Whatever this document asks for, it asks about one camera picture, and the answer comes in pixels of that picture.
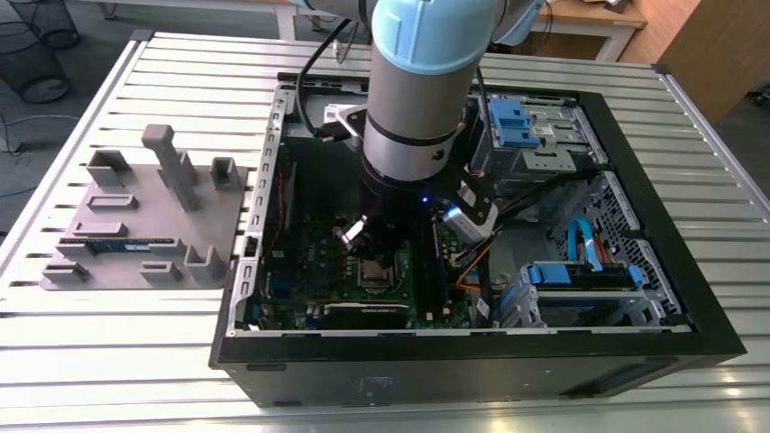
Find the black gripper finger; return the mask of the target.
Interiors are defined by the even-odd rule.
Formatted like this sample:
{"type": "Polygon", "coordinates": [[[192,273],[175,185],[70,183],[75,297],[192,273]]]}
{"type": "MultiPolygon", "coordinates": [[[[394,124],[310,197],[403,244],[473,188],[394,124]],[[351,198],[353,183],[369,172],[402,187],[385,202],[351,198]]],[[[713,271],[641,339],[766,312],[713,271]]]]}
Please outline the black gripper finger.
{"type": "Polygon", "coordinates": [[[367,216],[361,216],[351,225],[337,230],[337,238],[349,253],[354,253],[358,249],[361,244],[361,234],[365,230],[366,223],[367,216]]]}
{"type": "Polygon", "coordinates": [[[406,243],[406,235],[397,229],[365,231],[357,237],[355,255],[379,265],[393,265],[406,243]]]}

